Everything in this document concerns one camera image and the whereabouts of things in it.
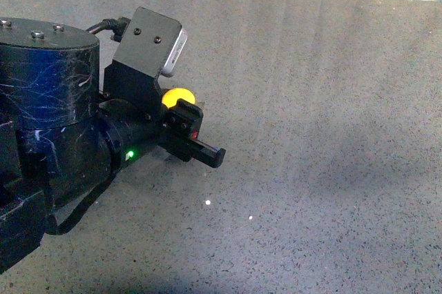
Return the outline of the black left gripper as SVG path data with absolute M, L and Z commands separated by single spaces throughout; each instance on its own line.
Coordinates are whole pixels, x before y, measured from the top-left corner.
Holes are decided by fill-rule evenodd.
M 119 172 L 156 146 L 182 161 L 196 159 L 218 168 L 226 150 L 198 139 L 202 119 L 202 109 L 183 99 L 169 109 L 162 105 L 158 117 L 123 99 L 101 103 L 100 133 L 110 149 L 112 171 Z

